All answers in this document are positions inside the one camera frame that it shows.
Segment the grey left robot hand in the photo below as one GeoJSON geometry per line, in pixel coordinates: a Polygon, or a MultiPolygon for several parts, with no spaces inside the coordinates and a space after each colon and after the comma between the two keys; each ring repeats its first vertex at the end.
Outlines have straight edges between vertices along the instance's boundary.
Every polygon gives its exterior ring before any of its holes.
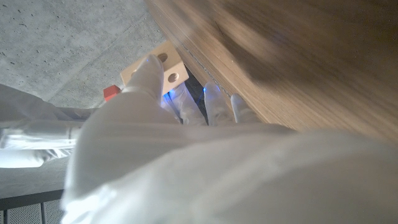
{"type": "Polygon", "coordinates": [[[339,130],[264,124],[234,95],[185,88],[160,105],[147,56],[84,123],[68,165],[64,223],[396,223],[397,149],[339,130]]]}

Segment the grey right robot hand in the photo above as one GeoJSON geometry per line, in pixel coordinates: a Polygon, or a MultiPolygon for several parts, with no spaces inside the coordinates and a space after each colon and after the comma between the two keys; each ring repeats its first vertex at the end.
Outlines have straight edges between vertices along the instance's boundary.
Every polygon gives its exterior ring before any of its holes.
{"type": "Polygon", "coordinates": [[[84,122],[96,108],[62,108],[72,118],[68,121],[20,119],[1,123],[1,149],[39,150],[71,149],[76,144],[84,122]]]}

